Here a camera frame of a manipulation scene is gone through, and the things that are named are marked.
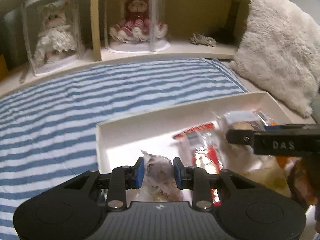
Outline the clear pastry snack packet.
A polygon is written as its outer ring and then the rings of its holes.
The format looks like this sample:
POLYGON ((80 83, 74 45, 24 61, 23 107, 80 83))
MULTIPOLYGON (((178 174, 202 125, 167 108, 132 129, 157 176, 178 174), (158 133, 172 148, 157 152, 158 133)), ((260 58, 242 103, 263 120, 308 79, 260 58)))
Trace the clear pastry snack packet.
POLYGON ((144 157, 144 179, 138 190, 136 201, 176 202, 183 196, 177 188, 174 167, 170 159, 142 151, 144 157))

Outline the orange snack packet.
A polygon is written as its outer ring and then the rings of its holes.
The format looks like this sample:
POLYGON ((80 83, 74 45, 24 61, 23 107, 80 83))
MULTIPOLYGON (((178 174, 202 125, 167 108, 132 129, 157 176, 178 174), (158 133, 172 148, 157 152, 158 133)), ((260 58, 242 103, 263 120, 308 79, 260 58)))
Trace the orange snack packet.
POLYGON ((254 111, 265 123, 264 130, 254 131, 250 139, 253 152, 256 155, 276 156, 276 161, 280 168, 284 169, 289 163, 289 158, 293 157, 295 144, 285 130, 279 126, 262 111, 254 111))

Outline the dark red mooncake packet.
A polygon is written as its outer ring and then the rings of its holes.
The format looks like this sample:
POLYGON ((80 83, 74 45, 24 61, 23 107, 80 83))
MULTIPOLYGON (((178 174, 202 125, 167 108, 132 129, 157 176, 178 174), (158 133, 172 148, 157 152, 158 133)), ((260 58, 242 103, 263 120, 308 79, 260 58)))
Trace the dark red mooncake packet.
POLYGON ((318 204, 318 198, 311 184, 307 165, 303 158, 295 162, 288 178, 288 184, 293 196, 300 202, 305 202, 307 205, 312 206, 318 204))

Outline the clear white mooncake packet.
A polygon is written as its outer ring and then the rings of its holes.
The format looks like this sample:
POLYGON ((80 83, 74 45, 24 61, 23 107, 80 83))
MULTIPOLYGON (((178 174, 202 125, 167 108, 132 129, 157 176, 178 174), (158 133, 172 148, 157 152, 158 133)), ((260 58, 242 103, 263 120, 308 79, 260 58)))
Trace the clear white mooncake packet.
POLYGON ((237 110, 216 116, 219 137, 219 152, 224 157, 252 156, 253 150, 248 145, 236 145, 227 141, 227 132, 230 129, 244 129, 253 131, 264 130, 265 123, 253 111, 237 110))

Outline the red white snack packet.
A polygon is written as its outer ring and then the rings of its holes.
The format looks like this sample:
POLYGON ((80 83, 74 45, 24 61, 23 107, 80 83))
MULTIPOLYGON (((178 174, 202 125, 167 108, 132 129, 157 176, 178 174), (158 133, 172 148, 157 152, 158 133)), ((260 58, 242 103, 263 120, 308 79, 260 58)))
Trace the red white snack packet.
MULTIPOLYGON (((208 174, 218 174, 222 170, 222 163, 215 142, 215 123, 207 122, 189 127, 173 135, 172 138, 180 143, 180 156, 184 166, 200 167, 208 174)), ((217 190, 212 190, 214 204, 220 204, 217 190)))

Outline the white shallow cardboard box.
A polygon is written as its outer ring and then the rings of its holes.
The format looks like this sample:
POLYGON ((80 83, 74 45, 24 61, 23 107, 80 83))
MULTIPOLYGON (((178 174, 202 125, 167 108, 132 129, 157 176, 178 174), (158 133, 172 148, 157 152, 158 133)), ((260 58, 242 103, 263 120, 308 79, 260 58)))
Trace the white shallow cardboard box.
POLYGON ((294 172, 296 157, 255 155, 253 148, 231 144, 230 129, 260 131, 291 124, 281 106, 265 92, 187 103, 132 115, 97 126, 97 160, 101 173, 131 165, 170 162, 204 168, 210 174, 231 170, 305 205, 307 187, 294 172))

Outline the blue white striped cloth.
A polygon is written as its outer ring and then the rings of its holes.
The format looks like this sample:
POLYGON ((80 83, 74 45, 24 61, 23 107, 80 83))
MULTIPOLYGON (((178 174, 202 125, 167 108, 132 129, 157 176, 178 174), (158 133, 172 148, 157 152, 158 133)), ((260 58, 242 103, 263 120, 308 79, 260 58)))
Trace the blue white striped cloth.
POLYGON ((97 168, 98 123, 246 88, 216 59, 100 65, 1 99, 1 239, 25 200, 97 168))

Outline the fluffy white pillow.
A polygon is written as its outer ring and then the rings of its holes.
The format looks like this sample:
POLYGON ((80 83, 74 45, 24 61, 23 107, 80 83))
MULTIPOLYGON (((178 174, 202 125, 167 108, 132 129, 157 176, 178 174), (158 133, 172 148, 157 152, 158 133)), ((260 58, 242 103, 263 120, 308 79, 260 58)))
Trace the fluffy white pillow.
POLYGON ((230 68, 307 118, 319 88, 319 25, 289 0, 251 0, 230 68))

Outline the red dress doll in case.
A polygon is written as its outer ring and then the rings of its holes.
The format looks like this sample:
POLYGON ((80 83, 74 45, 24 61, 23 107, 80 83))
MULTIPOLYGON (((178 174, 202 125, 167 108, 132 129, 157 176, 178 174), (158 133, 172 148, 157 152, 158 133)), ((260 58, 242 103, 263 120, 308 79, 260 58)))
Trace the red dress doll in case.
POLYGON ((165 0, 105 0, 105 48, 115 53, 167 49, 165 0))

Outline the wooden headboard shelf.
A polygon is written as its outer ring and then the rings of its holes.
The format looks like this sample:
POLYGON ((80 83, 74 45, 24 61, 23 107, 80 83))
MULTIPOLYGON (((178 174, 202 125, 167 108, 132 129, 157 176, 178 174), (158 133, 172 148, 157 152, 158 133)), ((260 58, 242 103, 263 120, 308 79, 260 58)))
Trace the wooden headboard shelf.
POLYGON ((1 95, 78 69, 165 57, 233 59, 250 0, 1 0, 25 65, 1 95))

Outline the white dress doll in case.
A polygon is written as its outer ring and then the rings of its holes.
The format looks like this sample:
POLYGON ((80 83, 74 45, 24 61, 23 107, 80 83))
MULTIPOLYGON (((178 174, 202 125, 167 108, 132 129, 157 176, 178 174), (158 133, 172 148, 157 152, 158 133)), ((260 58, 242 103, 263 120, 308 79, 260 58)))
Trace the white dress doll in case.
POLYGON ((26 0, 22 20, 34 75, 57 72, 83 57, 79 0, 26 0))

